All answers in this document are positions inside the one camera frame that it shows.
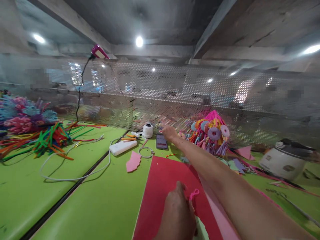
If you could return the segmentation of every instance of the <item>metal mesh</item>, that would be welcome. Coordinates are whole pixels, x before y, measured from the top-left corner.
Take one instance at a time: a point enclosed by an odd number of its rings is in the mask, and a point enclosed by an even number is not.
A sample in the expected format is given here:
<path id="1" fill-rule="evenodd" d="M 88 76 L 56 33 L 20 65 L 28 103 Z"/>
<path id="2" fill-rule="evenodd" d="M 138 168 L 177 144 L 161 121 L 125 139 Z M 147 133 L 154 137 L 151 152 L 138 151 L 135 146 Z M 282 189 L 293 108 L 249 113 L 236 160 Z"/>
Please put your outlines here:
<path id="1" fill-rule="evenodd" d="M 2 55 L 0 60 L 8 82 L 2 87 L 51 101 L 58 114 L 75 119 L 86 59 Z M 83 121 L 133 130 L 150 121 L 155 131 L 165 122 L 189 130 L 193 121 L 216 109 L 230 129 L 232 147 L 258 150 L 283 137 L 320 145 L 317 77 L 96 59 L 83 78 L 78 114 Z"/>

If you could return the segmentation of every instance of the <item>pink paper cutout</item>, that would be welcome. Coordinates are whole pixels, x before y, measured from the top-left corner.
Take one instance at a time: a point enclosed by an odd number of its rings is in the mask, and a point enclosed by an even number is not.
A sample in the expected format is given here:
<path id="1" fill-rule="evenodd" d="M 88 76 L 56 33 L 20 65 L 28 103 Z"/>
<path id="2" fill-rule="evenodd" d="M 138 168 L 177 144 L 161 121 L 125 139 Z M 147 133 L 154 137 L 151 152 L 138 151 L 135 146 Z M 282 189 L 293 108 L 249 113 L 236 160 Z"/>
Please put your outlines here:
<path id="1" fill-rule="evenodd" d="M 138 168 L 141 162 L 141 155 L 132 151 L 129 161 L 126 163 L 127 172 L 132 172 Z"/>
<path id="2" fill-rule="evenodd" d="M 239 148 L 237 150 L 234 150 L 236 153 L 238 153 L 240 156 L 248 159 L 248 160 L 255 160 L 254 156 L 251 155 L 251 145 L 246 146 L 243 148 Z"/>
<path id="3" fill-rule="evenodd" d="M 228 218 L 227 213 L 224 211 L 224 208 L 217 199 L 216 195 L 210 189 L 209 184 L 200 175 L 199 178 L 209 201 L 212 213 L 217 220 L 217 224 L 219 226 L 223 239 L 240 240 L 232 222 Z"/>

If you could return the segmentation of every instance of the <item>rice cooker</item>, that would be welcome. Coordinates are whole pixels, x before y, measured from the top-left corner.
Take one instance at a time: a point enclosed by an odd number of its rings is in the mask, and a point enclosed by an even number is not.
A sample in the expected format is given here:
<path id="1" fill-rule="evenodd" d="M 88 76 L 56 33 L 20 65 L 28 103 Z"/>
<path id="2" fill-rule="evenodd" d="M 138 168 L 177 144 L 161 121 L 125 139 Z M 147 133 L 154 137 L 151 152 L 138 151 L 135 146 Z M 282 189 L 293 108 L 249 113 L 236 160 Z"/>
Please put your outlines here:
<path id="1" fill-rule="evenodd" d="M 292 181 L 302 173 L 306 160 L 314 150 L 285 138 L 262 157 L 259 165 L 278 177 Z"/>

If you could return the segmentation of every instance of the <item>phone screen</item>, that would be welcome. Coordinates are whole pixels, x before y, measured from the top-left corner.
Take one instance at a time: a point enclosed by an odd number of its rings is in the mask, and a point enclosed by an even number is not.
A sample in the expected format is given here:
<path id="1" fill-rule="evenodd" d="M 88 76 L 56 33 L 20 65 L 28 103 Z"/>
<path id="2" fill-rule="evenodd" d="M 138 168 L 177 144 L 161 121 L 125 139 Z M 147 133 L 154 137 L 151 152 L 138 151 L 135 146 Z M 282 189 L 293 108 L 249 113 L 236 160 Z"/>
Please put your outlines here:
<path id="1" fill-rule="evenodd" d="M 162 134 L 157 134 L 156 136 L 156 149 L 168 150 L 167 140 Z"/>

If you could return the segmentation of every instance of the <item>forearm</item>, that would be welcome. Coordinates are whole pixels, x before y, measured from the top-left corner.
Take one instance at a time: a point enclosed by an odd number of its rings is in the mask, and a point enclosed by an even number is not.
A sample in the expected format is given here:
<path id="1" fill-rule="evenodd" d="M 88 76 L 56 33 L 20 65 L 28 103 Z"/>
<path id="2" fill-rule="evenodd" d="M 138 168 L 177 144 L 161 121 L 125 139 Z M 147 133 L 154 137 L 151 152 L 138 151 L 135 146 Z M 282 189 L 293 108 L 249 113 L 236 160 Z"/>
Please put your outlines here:
<path id="1" fill-rule="evenodd" d="M 179 137 L 171 141 L 208 182 L 242 239 L 314 239 L 212 154 Z"/>

